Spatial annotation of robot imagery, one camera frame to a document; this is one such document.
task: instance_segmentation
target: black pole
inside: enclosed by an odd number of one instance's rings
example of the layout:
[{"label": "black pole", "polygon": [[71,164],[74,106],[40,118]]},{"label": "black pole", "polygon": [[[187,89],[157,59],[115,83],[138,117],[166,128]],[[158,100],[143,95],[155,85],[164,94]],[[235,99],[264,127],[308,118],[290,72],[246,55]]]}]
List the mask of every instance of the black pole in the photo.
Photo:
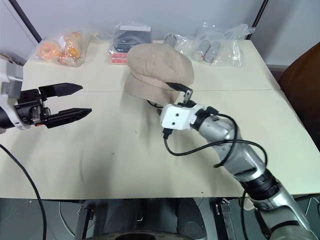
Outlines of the black pole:
[{"label": "black pole", "polygon": [[19,15],[19,17],[21,18],[23,23],[26,25],[26,27],[28,28],[30,33],[33,35],[35,40],[38,43],[40,43],[40,41],[42,40],[41,36],[39,35],[39,33],[37,32],[35,27],[32,25],[32,23],[30,22],[30,20],[26,16],[25,12],[20,7],[19,3],[16,0],[9,0],[9,2],[12,5],[12,7],[14,8],[14,10],[16,11],[16,13]]},{"label": "black pole", "polygon": [[[258,14],[256,15],[255,20],[254,20],[254,22],[253,22],[253,24],[252,24],[252,27],[253,27],[253,28],[255,28],[255,27],[258,25],[258,22],[259,22],[259,20],[260,20],[260,18],[261,18],[261,16],[262,16],[262,14],[264,13],[265,8],[266,8],[268,2],[269,2],[269,0],[263,0],[262,5],[261,5],[261,7],[260,7],[260,9],[259,9],[259,12],[258,12]],[[246,40],[249,40],[249,39],[251,38],[251,35],[252,35],[252,34],[249,34],[248,36],[246,36],[245,39],[246,39]]]}]

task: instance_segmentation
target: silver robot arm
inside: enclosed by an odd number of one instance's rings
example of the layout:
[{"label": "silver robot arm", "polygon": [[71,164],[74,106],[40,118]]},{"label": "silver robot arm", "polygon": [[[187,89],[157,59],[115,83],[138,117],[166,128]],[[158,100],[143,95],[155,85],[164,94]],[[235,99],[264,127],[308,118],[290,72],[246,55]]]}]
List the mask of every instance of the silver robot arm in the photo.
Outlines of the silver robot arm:
[{"label": "silver robot arm", "polygon": [[[235,136],[235,126],[232,121],[215,115],[216,110],[212,107],[205,108],[194,103],[190,100],[191,94],[192,92],[183,103],[168,104],[163,108],[160,115],[161,125],[166,130],[195,129],[209,143],[232,140]],[[239,131],[237,139],[242,139]],[[232,143],[223,143],[213,146],[220,160],[228,154],[231,145]],[[271,233],[271,240],[318,239],[311,231],[308,220],[295,200],[266,168],[249,144],[235,143],[231,155],[223,166],[248,193]]]}]

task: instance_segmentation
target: package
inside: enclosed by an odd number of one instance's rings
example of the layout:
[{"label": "package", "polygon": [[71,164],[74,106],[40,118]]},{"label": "package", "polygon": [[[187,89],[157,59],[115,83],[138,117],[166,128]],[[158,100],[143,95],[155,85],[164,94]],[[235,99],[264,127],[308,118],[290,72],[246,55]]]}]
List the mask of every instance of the package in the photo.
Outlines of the package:
[{"label": "package", "polygon": [[190,58],[193,51],[193,40],[194,37],[191,36],[169,33],[165,36],[163,43],[173,47],[179,53]]},{"label": "package", "polygon": [[247,24],[221,29],[204,23],[193,41],[192,58],[214,66],[241,67],[243,40],[254,31],[255,28],[248,28]]},{"label": "package", "polygon": [[84,63],[90,39],[97,37],[93,30],[69,31],[42,40],[29,59],[77,67]]},{"label": "package", "polygon": [[151,27],[143,23],[127,22],[115,26],[116,32],[108,49],[110,62],[126,64],[129,50],[139,44],[152,43]]}]

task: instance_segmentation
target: brown chair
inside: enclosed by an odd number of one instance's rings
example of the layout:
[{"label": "brown chair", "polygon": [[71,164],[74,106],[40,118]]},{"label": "brown chair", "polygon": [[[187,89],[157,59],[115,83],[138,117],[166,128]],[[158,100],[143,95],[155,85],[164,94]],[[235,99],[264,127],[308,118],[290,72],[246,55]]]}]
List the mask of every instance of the brown chair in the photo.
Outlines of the brown chair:
[{"label": "brown chair", "polygon": [[320,150],[320,42],[285,70],[279,84]]}]

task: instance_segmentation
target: beige hat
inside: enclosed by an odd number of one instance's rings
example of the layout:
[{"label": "beige hat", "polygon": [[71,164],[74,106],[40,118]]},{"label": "beige hat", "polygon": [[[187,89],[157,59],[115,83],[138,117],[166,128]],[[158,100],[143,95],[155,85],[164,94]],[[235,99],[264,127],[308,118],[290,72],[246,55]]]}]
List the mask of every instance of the beige hat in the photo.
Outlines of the beige hat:
[{"label": "beige hat", "polygon": [[189,86],[194,82],[191,61],[166,44],[136,45],[128,52],[126,62],[131,72],[124,91],[160,105],[174,103],[179,95],[166,83]]}]

